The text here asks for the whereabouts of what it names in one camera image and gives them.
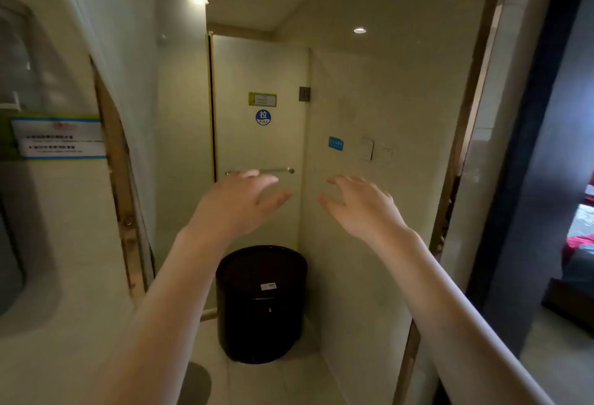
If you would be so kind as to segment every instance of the trash can lid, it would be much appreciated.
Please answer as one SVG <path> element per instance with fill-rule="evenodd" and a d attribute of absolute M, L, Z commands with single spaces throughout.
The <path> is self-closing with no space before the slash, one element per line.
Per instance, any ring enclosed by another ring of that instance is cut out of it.
<path fill-rule="evenodd" d="M 227 255 L 217 269 L 225 291 L 250 297 L 270 297 L 305 288 L 307 261 L 281 246 L 252 246 Z"/>

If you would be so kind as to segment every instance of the white label on trash can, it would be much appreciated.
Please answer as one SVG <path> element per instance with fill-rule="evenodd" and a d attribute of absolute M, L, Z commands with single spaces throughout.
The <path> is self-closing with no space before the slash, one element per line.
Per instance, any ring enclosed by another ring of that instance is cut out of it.
<path fill-rule="evenodd" d="M 267 291 L 269 289 L 276 289 L 276 283 L 272 282 L 272 283 L 262 283 L 260 285 L 260 289 L 262 289 L 263 291 Z"/>

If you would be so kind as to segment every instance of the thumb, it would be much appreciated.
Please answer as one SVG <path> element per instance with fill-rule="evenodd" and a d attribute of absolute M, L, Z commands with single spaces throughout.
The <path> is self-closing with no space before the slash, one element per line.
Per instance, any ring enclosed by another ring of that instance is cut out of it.
<path fill-rule="evenodd" d="M 330 213 L 332 217 L 338 220 L 338 215 L 342 211 L 344 205 L 339 204 L 336 200 L 326 194 L 319 194 L 318 202 L 324 207 L 326 211 Z"/>
<path fill-rule="evenodd" d="M 290 191 L 283 191 L 274 194 L 262 203 L 258 205 L 258 208 L 262 212 L 264 219 L 267 219 L 272 213 L 278 210 L 283 204 L 293 196 Z"/>

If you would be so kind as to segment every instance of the door hinge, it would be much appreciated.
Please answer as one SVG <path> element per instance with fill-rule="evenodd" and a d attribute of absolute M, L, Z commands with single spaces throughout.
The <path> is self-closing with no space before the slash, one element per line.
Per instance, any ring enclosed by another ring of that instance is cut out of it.
<path fill-rule="evenodd" d="M 299 87 L 299 101 L 309 101 L 311 98 L 311 88 L 308 86 Z"/>

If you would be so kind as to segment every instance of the hand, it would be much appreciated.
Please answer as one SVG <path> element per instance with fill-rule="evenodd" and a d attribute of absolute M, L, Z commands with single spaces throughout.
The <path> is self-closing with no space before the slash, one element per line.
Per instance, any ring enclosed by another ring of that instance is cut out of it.
<path fill-rule="evenodd" d="M 283 191 L 258 201 L 260 193 L 277 181 L 274 175 L 260 175 L 257 169 L 234 173 L 214 184 L 200 199 L 186 229 L 231 244 L 260 227 L 291 198 L 289 191 Z"/>
<path fill-rule="evenodd" d="M 318 202 L 351 235 L 371 244 L 382 232 L 408 230 L 392 196 L 375 184 L 342 175 L 329 178 L 328 183 L 340 188 L 344 204 L 326 194 L 320 194 Z"/>

